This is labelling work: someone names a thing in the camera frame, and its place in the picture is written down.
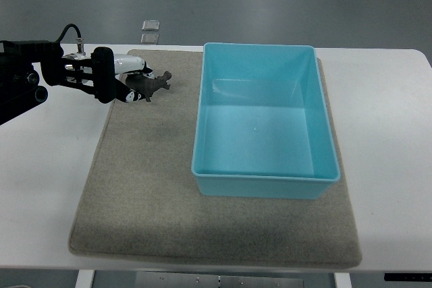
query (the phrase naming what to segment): gray toy animal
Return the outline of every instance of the gray toy animal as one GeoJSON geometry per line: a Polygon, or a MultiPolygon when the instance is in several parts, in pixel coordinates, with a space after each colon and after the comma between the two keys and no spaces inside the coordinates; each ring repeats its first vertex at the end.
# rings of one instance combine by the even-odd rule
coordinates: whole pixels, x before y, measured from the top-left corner
{"type": "Polygon", "coordinates": [[[155,91],[160,88],[169,90],[167,81],[171,79],[171,77],[172,74],[169,71],[165,71],[163,76],[156,77],[155,79],[150,79],[140,74],[130,74],[126,78],[125,83],[129,88],[143,94],[147,102],[151,102],[150,97],[152,97],[155,91]]]}

